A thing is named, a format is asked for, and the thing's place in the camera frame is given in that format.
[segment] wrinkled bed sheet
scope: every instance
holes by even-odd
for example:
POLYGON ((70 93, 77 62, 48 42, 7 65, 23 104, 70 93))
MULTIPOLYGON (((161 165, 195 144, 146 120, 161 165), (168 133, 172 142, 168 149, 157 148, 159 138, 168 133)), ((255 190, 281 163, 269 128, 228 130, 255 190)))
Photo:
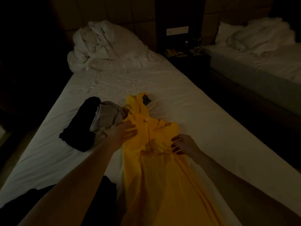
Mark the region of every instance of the wrinkled bed sheet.
MULTIPOLYGON (((191 135, 206 154, 301 216, 301 174, 166 60, 152 68, 75 72, 0 191, 0 207, 29 189, 56 184, 90 154, 59 139, 85 99, 97 96, 123 106, 127 95, 143 91, 152 99, 148 105, 151 117, 177 122, 179 131, 191 135)), ((240 225, 204 171, 189 162, 225 223, 240 225)), ((120 193, 121 149, 113 155, 105 175, 117 183, 120 193)))

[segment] bedside table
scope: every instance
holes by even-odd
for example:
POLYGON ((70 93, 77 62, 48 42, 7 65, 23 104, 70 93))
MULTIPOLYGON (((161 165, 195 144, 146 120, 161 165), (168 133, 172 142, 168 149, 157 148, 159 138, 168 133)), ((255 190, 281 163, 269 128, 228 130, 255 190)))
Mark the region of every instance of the bedside table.
POLYGON ((206 89, 209 80, 210 56, 200 54, 166 59, 180 72, 186 75, 201 90, 206 89))

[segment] person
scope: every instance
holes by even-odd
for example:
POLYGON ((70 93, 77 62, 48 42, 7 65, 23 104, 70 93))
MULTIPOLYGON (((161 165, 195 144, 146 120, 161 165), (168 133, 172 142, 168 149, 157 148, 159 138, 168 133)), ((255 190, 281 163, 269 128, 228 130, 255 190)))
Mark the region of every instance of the person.
MULTIPOLYGON (((130 121, 111 129, 82 163, 38 201, 19 226, 81 225, 113 153, 137 135, 130 121)), ((243 225, 301 225, 301 218, 295 213, 227 171, 203 153, 190 136, 179 134, 172 141, 172 152, 186 154, 202 167, 243 225)))

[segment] person's right hand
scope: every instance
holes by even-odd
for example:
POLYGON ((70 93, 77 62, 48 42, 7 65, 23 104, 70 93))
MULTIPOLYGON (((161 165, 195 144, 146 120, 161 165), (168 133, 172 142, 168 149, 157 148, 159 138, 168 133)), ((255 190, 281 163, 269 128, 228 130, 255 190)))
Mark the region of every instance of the person's right hand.
POLYGON ((172 152, 177 155, 186 154, 193 159, 201 151, 191 136, 179 134, 173 137, 171 141, 173 141, 173 144, 171 144, 172 152))

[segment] yellow dress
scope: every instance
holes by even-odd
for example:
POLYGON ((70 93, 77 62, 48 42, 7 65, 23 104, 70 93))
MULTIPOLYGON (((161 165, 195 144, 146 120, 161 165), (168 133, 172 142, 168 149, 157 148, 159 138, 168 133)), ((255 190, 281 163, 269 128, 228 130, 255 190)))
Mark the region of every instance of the yellow dress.
POLYGON ((121 225, 222 225, 189 168, 172 153, 178 125, 149 117, 142 96, 130 95, 126 107, 138 135, 123 145, 126 213, 121 225))

